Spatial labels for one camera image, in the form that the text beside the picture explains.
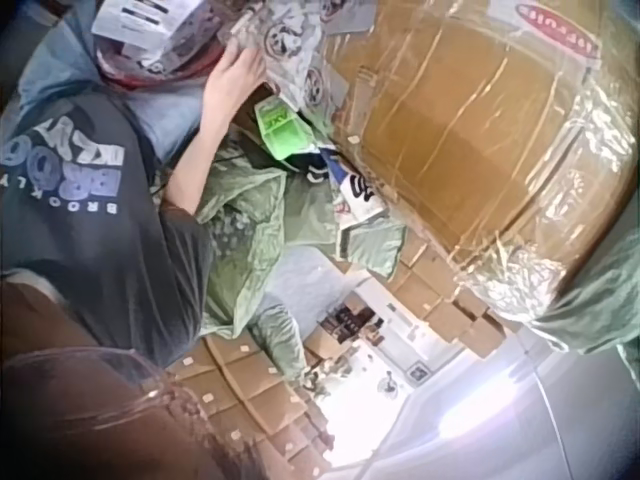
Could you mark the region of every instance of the printed graphic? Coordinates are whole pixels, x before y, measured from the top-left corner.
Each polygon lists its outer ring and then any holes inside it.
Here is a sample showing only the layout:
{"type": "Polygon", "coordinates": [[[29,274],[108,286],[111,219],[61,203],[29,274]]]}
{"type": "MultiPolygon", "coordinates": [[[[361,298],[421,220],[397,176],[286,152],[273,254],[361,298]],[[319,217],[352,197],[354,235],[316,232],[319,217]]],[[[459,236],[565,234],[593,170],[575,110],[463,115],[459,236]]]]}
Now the printed graphic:
{"type": "Polygon", "coordinates": [[[320,18],[323,22],[328,22],[335,17],[343,8],[350,3],[350,0],[322,0],[320,18]]]}
{"type": "Polygon", "coordinates": [[[49,119],[2,149],[0,187],[29,190],[70,212],[116,214],[124,148],[92,142],[68,117],[49,119]]]}
{"type": "Polygon", "coordinates": [[[274,25],[267,30],[264,47],[272,58],[293,58],[302,50],[302,30],[297,32],[284,23],[274,25]]]}
{"type": "Polygon", "coordinates": [[[577,55],[597,59],[600,49],[588,33],[561,15],[537,5],[518,5],[518,14],[543,35],[577,55]]]}
{"type": "Polygon", "coordinates": [[[322,73],[317,68],[310,68],[304,83],[305,103],[310,107],[317,107],[324,97],[324,81],[322,73]]]}

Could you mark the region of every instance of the white packaging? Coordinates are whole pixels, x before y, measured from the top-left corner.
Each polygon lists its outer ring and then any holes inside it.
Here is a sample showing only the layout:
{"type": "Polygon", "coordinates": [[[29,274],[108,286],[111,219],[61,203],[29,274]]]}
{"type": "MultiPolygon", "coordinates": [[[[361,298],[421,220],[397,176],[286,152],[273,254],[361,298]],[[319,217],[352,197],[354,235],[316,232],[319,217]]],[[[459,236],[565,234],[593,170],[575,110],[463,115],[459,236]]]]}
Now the white packaging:
{"type": "Polygon", "coordinates": [[[204,0],[104,0],[91,33],[145,50],[162,49],[204,0]]]}

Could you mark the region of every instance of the sticker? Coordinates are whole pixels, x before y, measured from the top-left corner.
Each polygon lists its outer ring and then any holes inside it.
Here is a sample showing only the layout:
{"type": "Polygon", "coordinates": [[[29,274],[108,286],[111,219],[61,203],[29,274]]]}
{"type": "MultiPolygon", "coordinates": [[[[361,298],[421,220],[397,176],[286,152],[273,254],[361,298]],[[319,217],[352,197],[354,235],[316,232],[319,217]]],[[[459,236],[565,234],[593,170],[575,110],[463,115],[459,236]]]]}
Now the sticker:
{"type": "Polygon", "coordinates": [[[585,67],[600,68],[600,42],[575,22],[550,8],[532,1],[492,0],[488,14],[562,49],[585,67]]]}

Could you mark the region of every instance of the cardboard box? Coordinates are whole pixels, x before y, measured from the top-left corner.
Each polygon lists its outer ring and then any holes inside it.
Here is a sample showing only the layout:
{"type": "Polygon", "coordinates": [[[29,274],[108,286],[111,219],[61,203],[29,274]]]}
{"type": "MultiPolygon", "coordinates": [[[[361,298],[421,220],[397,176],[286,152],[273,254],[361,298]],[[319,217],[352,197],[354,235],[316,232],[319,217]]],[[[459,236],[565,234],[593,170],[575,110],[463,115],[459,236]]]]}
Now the cardboard box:
{"type": "Polygon", "coordinates": [[[296,478],[299,480],[320,478],[331,468],[331,464],[310,446],[289,460],[289,463],[293,466],[296,478]]]}
{"type": "Polygon", "coordinates": [[[282,375],[264,352],[228,363],[222,372],[242,400],[253,398],[282,381],[282,375]]]}
{"type": "Polygon", "coordinates": [[[458,284],[454,280],[453,268],[434,248],[427,248],[412,270],[445,300],[450,300],[455,295],[458,284]]]}
{"type": "Polygon", "coordinates": [[[324,413],[322,413],[322,410],[316,402],[309,402],[307,404],[307,412],[305,415],[319,432],[327,429],[329,420],[324,416],[324,413]]]}
{"type": "Polygon", "coordinates": [[[472,317],[481,317],[483,313],[489,310],[489,306],[476,297],[468,288],[463,289],[456,296],[458,306],[472,317]]]}
{"type": "Polygon", "coordinates": [[[209,417],[209,422],[225,444],[242,449],[247,443],[254,444],[266,437],[242,404],[218,412],[209,417]]]}
{"type": "Polygon", "coordinates": [[[296,392],[296,395],[298,395],[304,403],[309,403],[313,400],[309,391],[303,387],[295,387],[293,391],[296,392]]]}
{"type": "Polygon", "coordinates": [[[253,397],[245,405],[269,435],[274,435],[307,410],[307,405],[284,382],[253,397]]]}
{"type": "Polygon", "coordinates": [[[411,275],[411,270],[404,263],[398,262],[396,266],[396,272],[393,274],[390,280],[386,282],[387,290],[391,293],[398,291],[400,286],[407,280],[407,277],[411,275]]]}
{"type": "Polygon", "coordinates": [[[177,380],[183,380],[217,368],[218,366],[204,340],[199,339],[195,347],[183,358],[167,368],[167,371],[174,375],[177,380]]]}
{"type": "Polygon", "coordinates": [[[440,301],[440,295],[415,273],[409,274],[394,296],[417,318],[424,317],[440,301]]]}
{"type": "Polygon", "coordinates": [[[209,351],[219,365],[235,362],[260,351],[249,332],[242,332],[237,338],[227,340],[218,335],[211,334],[204,337],[209,351]]]}
{"type": "Polygon", "coordinates": [[[407,228],[404,245],[400,251],[400,261],[407,267],[412,267],[426,248],[427,242],[420,238],[413,230],[407,228]]]}
{"type": "Polygon", "coordinates": [[[302,434],[307,437],[307,440],[311,441],[314,438],[317,438],[319,433],[316,427],[313,426],[311,421],[307,418],[306,415],[301,415],[293,421],[294,425],[300,429],[302,434]]]}
{"type": "Polygon", "coordinates": [[[270,441],[278,453],[287,460],[309,445],[309,439],[295,422],[276,432],[270,441]]]}
{"type": "Polygon", "coordinates": [[[448,343],[452,343],[473,325],[471,318],[456,308],[453,303],[446,301],[433,307],[425,317],[425,321],[431,330],[448,343]]]}
{"type": "Polygon", "coordinates": [[[307,367],[309,368],[315,368],[315,366],[322,361],[319,356],[307,348],[304,349],[304,359],[307,362],[307,367]]]}
{"type": "Polygon", "coordinates": [[[460,335],[460,343],[478,355],[487,358],[506,338],[504,328],[488,316],[480,317],[469,330],[460,335]]]}
{"type": "Polygon", "coordinates": [[[238,403],[219,370],[189,377],[182,381],[182,385],[195,393],[207,415],[221,412],[238,403]]]}
{"type": "Polygon", "coordinates": [[[360,295],[358,295],[356,292],[351,292],[349,295],[347,295],[343,303],[353,313],[358,313],[360,310],[367,306],[366,302],[362,300],[360,295]]]}
{"type": "Polygon", "coordinates": [[[505,327],[507,330],[509,330],[512,333],[518,333],[520,329],[524,327],[524,324],[522,322],[512,322],[511,320],[502,318],[500,315],[493,312],[492,310],[489,310],[488,312],[486,312],[484,316],[492,320],[495,320],[496,322],[501,324],[503,327],[505,327]]]}
{"type": "Polygon", "coordinates": [[[311,335],[304,341],[304,348],[320,357],[322,360],[338,358],[344,354],[351,346],[351,341],[342,344],[329,335],[320,325],[318,325],[311,335]]]}
{"type": "Polygon", "coordinates": [[[608,3],[385,1],[369,33],[328,38],[341,150],[456,265],[519,252],[515,282],[490,270],[514,301],[532,261],[552,301],[637,184],[637,34],[608,3]]]}
{"type": "Polygon", "coordinates": [[[327,447],[324,442],[322,440],[320,440],[320,437],[318,438],[314,438],[311,441],[311,446],[313,447],[313,449],[318,452],[320,455],[324,455],[326,452],[329,451],[329,447],[327,447]]]}
{"type": "Polygon", "coordinates": [[[258,442],[256,449],[260,454],[268,478],[273,480],[297,480],[293,474],[293,467],[268,440],[258,442]]]}

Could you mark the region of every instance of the label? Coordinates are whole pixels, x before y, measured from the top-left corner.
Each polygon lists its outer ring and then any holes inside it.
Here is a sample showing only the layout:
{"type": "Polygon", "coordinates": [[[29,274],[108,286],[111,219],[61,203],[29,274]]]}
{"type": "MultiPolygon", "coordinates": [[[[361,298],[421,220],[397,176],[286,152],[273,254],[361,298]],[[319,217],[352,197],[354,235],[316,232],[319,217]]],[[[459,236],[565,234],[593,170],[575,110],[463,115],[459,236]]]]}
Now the label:
{"type": "Polygon", "coordinates": [[[104,0],[91,33],[145,50],[163,44],[203,0],[104,0]]]}
{"type": "Polygon", "coordinates": [[[600,42],[575,22],[536,2],[492,0],[489,16],[533,33],[560,48],[582,65],[598,69],[602,63],[600,42]]]}

